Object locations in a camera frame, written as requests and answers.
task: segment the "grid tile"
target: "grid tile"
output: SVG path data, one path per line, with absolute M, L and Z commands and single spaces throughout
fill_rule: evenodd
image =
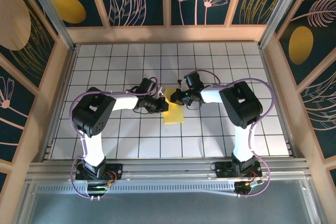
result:
M 69 108 L 90 87 L 122 91 L 157 77 L 164 87 L 178 87 L 177 80 L 195 69 L 218 75 L 222 83 L 240 78 L 267 81 L 256 43 L 179 43 L 82 45 L 71 76 L 49 158 L 69 159 L 83 155 L 80 139 L 69 124 Z M 207 72 L 198 72 L 204 84 L 215 82 Z M 264 112 L 271 104 L 268 90 L 248 83 L 259 97 Z M 231 156 L 235 127 L 222 103 L 193 103 L 183 107 L 184 123 L 164 124 L 157 114 L 132 110 L 113 111 L 102 133 L 107 158 L 175 158 Z M 256 126 L 254 150 L 267 156 L 288 156 L 277 110 Z

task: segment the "yellow circle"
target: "yellow circle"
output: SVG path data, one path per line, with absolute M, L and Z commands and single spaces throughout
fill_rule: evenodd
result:
M 299 26 L 294 30 L 289 39 L 289 58 L 300 65 L 307 60 L 313 48 L 314 37 L 311 30 L 305 26 Z
M 29 9 L 23 0 L 0 1 L 0 45 L 9 50 L 24 48 L 30 29 Z
M 84 6 L 78 0 L 51 0 L 61 18 L 69 23 L 78 24 L 85 20 Z

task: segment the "yellow sponge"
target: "yellow sponge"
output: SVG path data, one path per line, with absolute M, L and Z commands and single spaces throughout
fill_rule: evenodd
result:
M 164 91 L 163 96 L 166 97 L 166 102 L 169 104 L 169 110 L 163 112 L 163 123 L 171 124 L 171 123 L 183 123 L 184 115 L 183 115 L 183 107 L 170 102 L 170 96 L 176 91 L 176 88 L 168 87 Z

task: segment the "white grid mat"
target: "white grid mat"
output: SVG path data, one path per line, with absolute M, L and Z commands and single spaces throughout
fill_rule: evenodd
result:
M 82 155 L 68 111 L 73 99 L 90 87 L 122 91 L 152 76 L 163 86 L 177 87 L 177 80 L 195 69 L 215 73 L 222 83 L 249 77 L 267 81 L 254 42 L 80 46 L 47 158 L 72 159 Z M 211 74 L 199 74 L 203 83 L 214 83 Z M 260 83 L 249 85 L 266 111 L 271 103 L 269 91 Z M 194 108 L 198 104 L 193 104 L 191 109 Z M 184 123 L 165 125 L 160 114 L 114 111 L 102 133 L 103 151 L 107 158 L 231 156 L 235 132 L 223 104 L 203 104 L 197 110 L 184 107 L 184 117 Z M 275 108 L 257 126 L 254 149 L 261 156 L 289 155 L 289 144 Z

